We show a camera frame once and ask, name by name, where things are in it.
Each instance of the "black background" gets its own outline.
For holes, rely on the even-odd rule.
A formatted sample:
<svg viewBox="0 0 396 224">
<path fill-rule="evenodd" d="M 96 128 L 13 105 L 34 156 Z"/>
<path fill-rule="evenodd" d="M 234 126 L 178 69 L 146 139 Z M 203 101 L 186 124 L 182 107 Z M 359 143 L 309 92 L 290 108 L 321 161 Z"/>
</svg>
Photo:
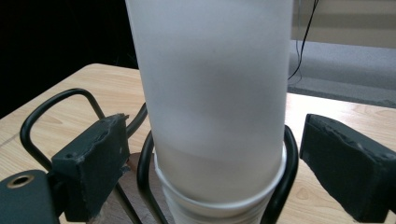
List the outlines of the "black background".
<svg viewBox="0 0 396 224">
<path fill-rule="evenodd" d="M 90 63 L 138 69 L 123 0 L 0 2 L 0 118 Z"/>
</svg>

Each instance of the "white plastic cup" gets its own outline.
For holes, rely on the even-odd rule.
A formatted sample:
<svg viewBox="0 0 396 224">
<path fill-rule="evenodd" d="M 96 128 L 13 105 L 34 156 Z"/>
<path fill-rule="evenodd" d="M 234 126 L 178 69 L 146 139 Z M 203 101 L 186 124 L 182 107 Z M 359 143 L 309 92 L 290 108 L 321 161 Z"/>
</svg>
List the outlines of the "white plastic cup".
<svg viewBox="0 0 396 224">
<path fill-rule="evenodd" d="M 126 5 L 173 215 L 190 210 L 183 202 L 203 205 L 204 217 L 247 199 L 262 213 L 284 167 L 292 1 Z"/>
</svg>

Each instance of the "tabletop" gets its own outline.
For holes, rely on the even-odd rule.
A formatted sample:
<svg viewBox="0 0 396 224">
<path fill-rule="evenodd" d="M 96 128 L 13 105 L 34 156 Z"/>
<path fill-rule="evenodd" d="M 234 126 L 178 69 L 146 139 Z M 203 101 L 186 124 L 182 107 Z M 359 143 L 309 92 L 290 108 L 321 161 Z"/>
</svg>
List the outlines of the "tabletop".
<svg viewBox="0 0 396 224">
<path fill-rule="evenodd" d="M 73 88 L 89 91 L 106 116 L 137 114 L 145 103 L 138 70 L 90 64 L 32 101 L 0 119 L 0 179 L 16 173 L 44 168 L 23 148 L 20 128 L 25 119 L 51 96 Z M 285 124 L 293 131 L 297 145 L 301 144 L 306 114 L 318 114 L 336 119 L 378 143 L 396 150 L 396 109 L 360 105 L 349 102 L 288 93 Z M 32 129 L 32 141 L 52 157 L 80 133 L 97 121 L 96 114 L 81 95 L 71 96 L 46 112 Z M 150 130 L 149 117 L 129 139 L 131 153 L 139 152 Z M 289 198 L 278 223 L 356 223 L 342 206 L 319 184 L 310 168 L 299 160 L 299 168 Z M 389 212 L 385 221 L 396 223 Z"/>
</svg>

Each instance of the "cup rim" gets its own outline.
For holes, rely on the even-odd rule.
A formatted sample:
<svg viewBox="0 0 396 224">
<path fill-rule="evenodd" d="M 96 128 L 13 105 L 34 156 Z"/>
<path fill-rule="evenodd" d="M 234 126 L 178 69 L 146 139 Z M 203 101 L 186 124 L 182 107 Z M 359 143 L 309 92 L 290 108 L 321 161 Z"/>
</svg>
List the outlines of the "cup rim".
<svg viewBox="0 0 396 224">
<path fill-rule="evenodd" d="M 233 202 L 233 203 L 202 203 L 202 202 L 198 202 L 196 200 L 193 200 L 191 198 L 188 198 L 188 197 L 182 195 L 180 192 L 178 192 L 175 189 L 175 187 L 173 187 L 171 185 L 171 183 L 169 183 L 169 181 L 163 175 L 163 172 L 161 171 L 160 166 L 157 162 L 157 154 L 156 153 L 154 153 L 154 163 L 155 163 L 155 171 L 157 173 L 157 176 L 160 178 L 162 184 L 164 184 L 164 186 L 167 189 L 169 189 L 172 194 L 177 196 L 179 200 L 182 200 L 185 203 L 189 203 L 194 206 L 199 206 L 199 207 L 203 207 L 203 208 L 207 208 L 207 209 L 230 210 L 230 209 L 243 209 L 243 208 L 249 207 L 255 203 L 259 203 L 269 193 L 271 193 L 271 191 L 277 186 L 277 184 L 279 183 L 280 179 L 282 178 L 282 176 L 285 172 L 286 157 L 287 157 L 287 151 L 286 151 L 285 145 L 283 145 L 281 163 L 280 163 L 279 169 L 278 169 L 276 175 L 274 176 L 273 180 L 271 181 L 271 183 L 266 188 L 264 188 L 262 191 L 257 193 L 256 195 L 249 197 L 245 200 L 241 200 L 241 201 L 237 201 L 237 202 Z"/>
</svg>

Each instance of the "black metal stand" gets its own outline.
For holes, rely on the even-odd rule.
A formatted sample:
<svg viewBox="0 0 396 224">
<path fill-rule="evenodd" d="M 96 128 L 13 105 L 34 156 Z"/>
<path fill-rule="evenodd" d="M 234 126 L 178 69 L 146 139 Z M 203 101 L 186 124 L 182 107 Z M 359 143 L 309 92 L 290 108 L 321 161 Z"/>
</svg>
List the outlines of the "black metal stand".
<svg viewBox="0 0 396 224">
<path fill-rule="evenodd" d="M 48 101 L 40 105 L 22 124 L 21 136 L 20 136 L 22 145 L 32 155 L 32 157 L 36 159 L 47 171 L 50 171 L 52 169 L 52 164 L 50 160 L 33 144 L 30 137 L 30 131 L 32 130 L 34 123 L 48 109 L 50 109 L 53 105 L 56 105 L 57 103 L 61 102 L 63 99 L 75 94 L 82 94 L 89 100 L 90 104 L 92 105 L 92 108 L 94 109 L 99 119 L 103 119 L 105 117 L 99 104 L 97 104 L 96 100 L 89 92 L 83 89 L 71 89 L 68 91 L 61 92 L 53 96 L 52 98 L 48 99 Z M 136 117 L 126 127 L 128 138 L 131 137 L 134 134 L 134 132 L 138 129 L 138 127 L 143 123 L 147 114 L 148 112 L 146 109 L 146 104 L 143 104 Z M 267 208 L 262 216 L 261 224 L 276 223 L 283 209 L 283 206 L 289 196 L 290 189 L 297 174 L 298 159 L 299 159 L 298 148 L 291 129 L 286 125 L 285 125 L 284 142 L 287 150 L 286 169 L 279 184 L 276 187 L 276 190 L 270 202 L 267 205 Z M 154 198 L 149 185 L 149 165 L 150 165 L 153 148 L 154 148 L 154 142 L 153 142 L 152 134 L 151 132 L 149 132 L 145 144 L 143 145 L 142 152 L 137 165 L 137 174 L 136 174 L 137 186 L 144 203 L 146 204 L 150 213 L 154 216 L 155 220 L 158 223 L 167 224 L 168 222 L 165 216 L 163 215 L 163 211 L 158 205 L 156 199 Z M 136 211 L 134 210 L 128 198 L 126 197 L 120 183 L 117 183 L 113 191 L 115 192 L 117 199 L 120 201 L 122 208 L 125 210 L 126 214 L 132 220 L 132 222 L 134 224 L 142 223 Z M 57 209 L 57 215 L 59 216 L 63 211 L 62 207 L 56 209 Z"/>
</svg>

